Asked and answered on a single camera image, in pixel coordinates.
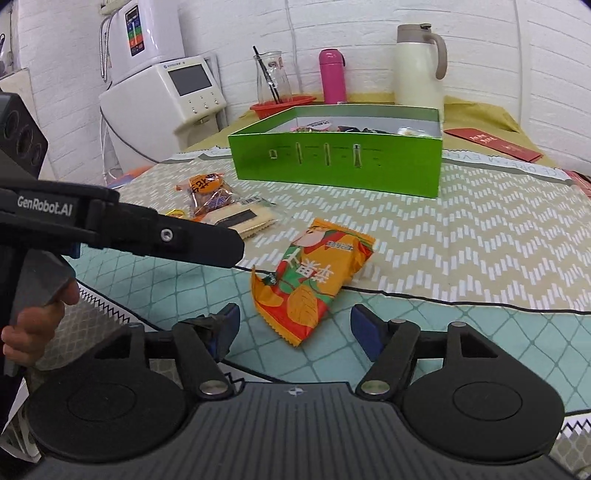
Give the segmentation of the person's left hand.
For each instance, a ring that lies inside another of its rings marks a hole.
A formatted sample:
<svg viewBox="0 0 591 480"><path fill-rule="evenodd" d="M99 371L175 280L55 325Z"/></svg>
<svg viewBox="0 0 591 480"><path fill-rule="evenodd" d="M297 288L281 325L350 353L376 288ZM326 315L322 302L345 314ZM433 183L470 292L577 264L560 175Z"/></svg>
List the person's left hand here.
<svg viewBox="0 0 591 480"><path fill-rule="evenodd" d="M34 365L43 355L55 336L65 307L79 301L79 287L70 281L58 294L56 300L43 307L26 308L17 316L15 325L2 330L3 354L7 360L22 366Z"/></svg>

